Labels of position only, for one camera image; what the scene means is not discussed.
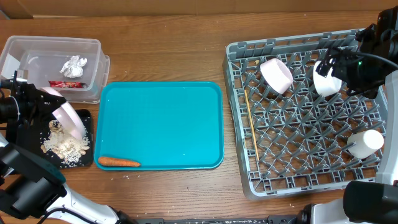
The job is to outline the pink plate with food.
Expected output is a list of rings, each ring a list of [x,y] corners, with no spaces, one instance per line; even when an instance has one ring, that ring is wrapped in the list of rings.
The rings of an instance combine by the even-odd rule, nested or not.
[[[66,98],[51,87],[43,87],[40,91],[43,92],[44,104],[42,109],[44,114],[52,114],[69,134],[82,140],[86,134],[85,127]]]

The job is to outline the white bowl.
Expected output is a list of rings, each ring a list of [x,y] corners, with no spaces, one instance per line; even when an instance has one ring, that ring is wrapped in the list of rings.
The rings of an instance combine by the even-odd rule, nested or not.
[[[313,84],[317,93],[320,96],[327,97],[338,93],[342,86],[342,81],[336,77],[333,77],[331,74],[333,69],[330,68],[326,77],[323,77],[317,72],[317,69],[320,68],[321,61],[317,61],[314,65],[313,69]]]

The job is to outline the red snack wrapper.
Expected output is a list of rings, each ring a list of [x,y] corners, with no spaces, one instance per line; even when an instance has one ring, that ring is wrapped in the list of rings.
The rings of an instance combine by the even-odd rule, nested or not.
[[[88,87],[88,85],[83,82],[49,81],[49,85],[53,88],[87,88]]]

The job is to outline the white tissue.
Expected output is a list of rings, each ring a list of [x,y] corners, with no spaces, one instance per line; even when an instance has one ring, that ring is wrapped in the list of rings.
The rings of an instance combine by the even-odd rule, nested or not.
[[[60,73],[67,78],[79,78],[83,75],[83,67],[87,61],[86,58],[81,58],[79,55],[72,56],[69,61],[64,63]]]

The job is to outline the white cup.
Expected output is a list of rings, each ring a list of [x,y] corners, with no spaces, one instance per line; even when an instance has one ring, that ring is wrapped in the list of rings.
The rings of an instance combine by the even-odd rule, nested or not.
[[[358,159],[364,159],[383,147],[384,138],[379,131],[370,129],[351,135],[347,144],[354,143],[348,151]]]

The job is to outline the pink bowl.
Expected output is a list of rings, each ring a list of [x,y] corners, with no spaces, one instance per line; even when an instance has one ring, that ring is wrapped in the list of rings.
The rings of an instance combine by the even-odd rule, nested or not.
[[[279,94],[285,93],[293,83],[289,68],[277,58],[262,63],[259,68],[267,84]]]

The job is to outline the orange carrot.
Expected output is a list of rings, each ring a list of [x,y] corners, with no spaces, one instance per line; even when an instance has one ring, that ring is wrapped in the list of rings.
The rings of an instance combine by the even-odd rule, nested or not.
[[[113,157],[99,157],[98,163],[106,167],[140,167],[141,164],[127,159],[118,159]]]

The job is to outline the wooden chopstick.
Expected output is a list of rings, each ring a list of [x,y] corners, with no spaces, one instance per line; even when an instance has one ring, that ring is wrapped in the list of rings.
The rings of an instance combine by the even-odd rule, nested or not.
[[[248,99],[248,94],[247,94],[246,90],[244,90],[244,99],[245,99],[246,108],[248,111],[249,125],[251,128],[252,141],[253,141],[253,146],[254,146],[254,150],[255,150],[256,160],[257,160],[257,162],[259,162],[259,153],[258,153],[256,135],[255,135],[254,125],[253,125],[253,120],[252,120],[251,107],[249,105],[249,99]]]

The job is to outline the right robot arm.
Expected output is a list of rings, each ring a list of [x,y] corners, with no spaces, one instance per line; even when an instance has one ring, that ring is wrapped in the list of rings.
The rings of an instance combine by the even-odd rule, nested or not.
[[[328,48],[313,68],[313,84],[320,96],[344,82],[347,96],[382,101],[380,122],[357,126],[346,142],[348,153],[360,161],[379,149],[382,156],[372,182],[349,181],[342,198],[307,205],[298,223],[397,223],[397,8],[381,11],[354,39],[357,50]]]

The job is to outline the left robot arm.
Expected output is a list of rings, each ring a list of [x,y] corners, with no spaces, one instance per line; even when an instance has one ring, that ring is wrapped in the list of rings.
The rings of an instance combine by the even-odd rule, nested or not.
[[[17,80],[1,80],[1,89],[11,91],[1,96],[1,122],[10,126],[30,124],[48,115],[75,138],[83,138],[85,127],[68,101],[50,87],[37,89]],[[1,211],[18,219],[36,217],[68,223],[135,223],[122,211],[97,204],[70,189],[63,174],[49,161],[1,138],[1,179],[11,172],[19,178],[1,191]]]

